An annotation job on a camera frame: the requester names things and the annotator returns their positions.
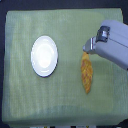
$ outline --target white rim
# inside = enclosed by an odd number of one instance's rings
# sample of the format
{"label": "white rim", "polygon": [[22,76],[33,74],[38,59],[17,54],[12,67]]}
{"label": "white rim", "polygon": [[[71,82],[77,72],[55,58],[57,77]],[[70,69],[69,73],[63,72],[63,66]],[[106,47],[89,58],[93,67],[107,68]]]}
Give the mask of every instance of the white rim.
{"label": "white rim", "polygon": [[55,42],[48,36],[39,37],[31,51],[31,63],[34,71],[42,77],[49,76],[55,69],[58,52]]}

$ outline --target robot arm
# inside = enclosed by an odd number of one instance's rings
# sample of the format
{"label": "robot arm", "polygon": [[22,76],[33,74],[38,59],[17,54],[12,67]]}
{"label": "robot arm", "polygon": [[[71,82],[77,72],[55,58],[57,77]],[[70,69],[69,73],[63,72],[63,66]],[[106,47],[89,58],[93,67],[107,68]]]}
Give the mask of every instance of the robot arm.
{"label": "robot arm", "polygon": [[86,42],[83,51],[98,54],[128,70],[128,26],[114,20],[103,21],[97,36]]}

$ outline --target orange object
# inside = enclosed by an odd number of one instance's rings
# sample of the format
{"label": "orange object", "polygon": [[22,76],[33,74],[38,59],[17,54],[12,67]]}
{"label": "orange object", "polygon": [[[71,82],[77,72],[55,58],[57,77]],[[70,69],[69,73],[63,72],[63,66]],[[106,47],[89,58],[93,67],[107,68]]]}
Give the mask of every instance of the orange object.
{"label": "orange object", "polygon": [[92,83],[93,69],[89,55],[84,52],[81,60],[82,82],[86,93],[89,93]]}

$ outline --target white plate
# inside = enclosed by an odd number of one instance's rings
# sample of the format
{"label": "white plate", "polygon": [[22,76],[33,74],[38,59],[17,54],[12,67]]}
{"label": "white plate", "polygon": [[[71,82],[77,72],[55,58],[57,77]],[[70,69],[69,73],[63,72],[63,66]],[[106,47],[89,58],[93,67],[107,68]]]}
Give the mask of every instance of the white plate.
{"label": "white plate", "polygon": [[58,52],[55,42],[48,36],[39,37],[31,51],[31,63],[34,71],[42,77],[49,76],[55,69]]}

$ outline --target orange toy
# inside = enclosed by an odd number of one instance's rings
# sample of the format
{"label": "orange toy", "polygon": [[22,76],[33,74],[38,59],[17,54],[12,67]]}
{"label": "orange toy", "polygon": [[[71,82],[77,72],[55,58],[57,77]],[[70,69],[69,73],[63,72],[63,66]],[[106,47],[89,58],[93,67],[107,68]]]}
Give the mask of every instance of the orange toy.
{"label": "orange toy", "polygon": [[89,55],[84,52],[81,60],[82,82],[86,93],[89,93],[92,83],[93,69]]}

